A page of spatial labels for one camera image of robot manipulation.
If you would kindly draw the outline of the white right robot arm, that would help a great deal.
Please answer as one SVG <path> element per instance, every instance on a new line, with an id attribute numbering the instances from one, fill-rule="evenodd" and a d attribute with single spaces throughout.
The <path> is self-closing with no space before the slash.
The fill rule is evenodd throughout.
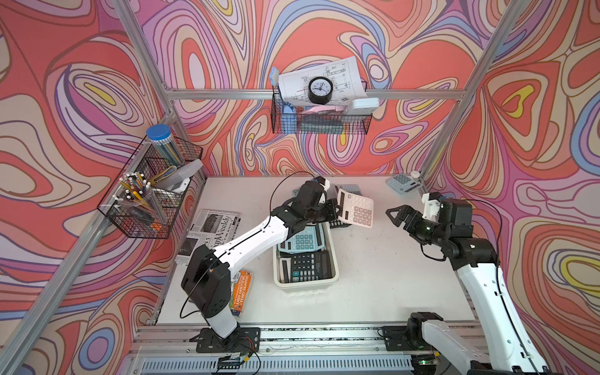
<path id="1" fill-rule="evenodd" d="M 473 207 L 469 202 L 442 199 L 437 220 L 408 205 L 388 209 L 386 214 L 421 247 L 440 248 L 440 261 L 450 262 L 473 303 L 488 352 L 476 349 L 433 312 L 411 314 L 405 337 L 412 347 L 438 350 L 462 374 L 551 372 L 509 295 L 498 252 L 489 240 L 473 235 Z"/>

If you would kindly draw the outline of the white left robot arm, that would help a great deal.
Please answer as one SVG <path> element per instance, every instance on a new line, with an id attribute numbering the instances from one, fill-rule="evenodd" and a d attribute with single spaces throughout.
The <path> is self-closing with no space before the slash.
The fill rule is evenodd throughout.
<path id="1" fill-rule="evenodd" d="M 197 247 L 189 260 L 181 288 L 212 331 L 229 338 L 239 324 L 230 311 L 231 278 L 265 251 L 288 240 L 309 225 L 334 220 L 339 212 L 335 198 L 314 207 L 290 198 L 274 208 L 257 227 L 216 248 Z"/>

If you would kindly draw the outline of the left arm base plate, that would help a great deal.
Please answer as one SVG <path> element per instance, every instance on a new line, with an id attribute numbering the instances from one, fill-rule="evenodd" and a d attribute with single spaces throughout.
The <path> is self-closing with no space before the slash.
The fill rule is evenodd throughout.
<path id="1" fill-rule="evenodd" d="M 237 327 L 228 337 L 220 337 L 212 328 L 203 328 L 189 342 L 196 344 L 197 353 L 249 353 L 258 351 L 261 329 Z"/>

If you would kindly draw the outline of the pink calculator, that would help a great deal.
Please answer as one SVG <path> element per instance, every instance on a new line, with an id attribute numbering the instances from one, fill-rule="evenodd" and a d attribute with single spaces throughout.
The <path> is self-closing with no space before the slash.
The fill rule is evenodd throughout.
<path id="1" fill-rule="evenodd" d="M 373 199 L 340 188 L 337 192 L 337 207 L 337 218 L 342 223 L 363 228 L 373 227 Z"/>
<path id="2" fill-rule="evenodd" d="M 279 259 L 279 282 L 281 284 L 290 284 L 292 282 L 292 259 Z"/>

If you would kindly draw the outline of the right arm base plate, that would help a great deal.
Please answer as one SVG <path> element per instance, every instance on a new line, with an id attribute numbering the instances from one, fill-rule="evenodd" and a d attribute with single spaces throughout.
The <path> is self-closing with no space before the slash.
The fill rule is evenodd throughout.
<path id="1" fill-rule="evenodd" d="M 388 352 L 436 353 L 438 350 L 415 336 L 406 326 L 383 326 L 377 334 Z"/>

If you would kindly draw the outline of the black calculator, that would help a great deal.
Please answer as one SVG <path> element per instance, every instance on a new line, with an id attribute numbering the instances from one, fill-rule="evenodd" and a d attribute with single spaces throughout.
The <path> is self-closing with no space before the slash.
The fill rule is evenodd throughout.
<path id="1" fill-rule="evenodd" d="M 329 226 L 331 229 L 341 229 L 350 227 L 350 224 L 342 222 L 341 220 L 331 220 Z"/>

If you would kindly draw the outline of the cream plastic storage box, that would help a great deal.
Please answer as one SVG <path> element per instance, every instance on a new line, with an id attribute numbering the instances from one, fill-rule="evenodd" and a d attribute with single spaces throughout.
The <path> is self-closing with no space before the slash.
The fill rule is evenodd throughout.
<path id="1" fill-rule="evenodd" d="M 330 225 L 308 227 L 273 247 L 273 279 L 285 292 L 329 288 L 340 278 Z"/>

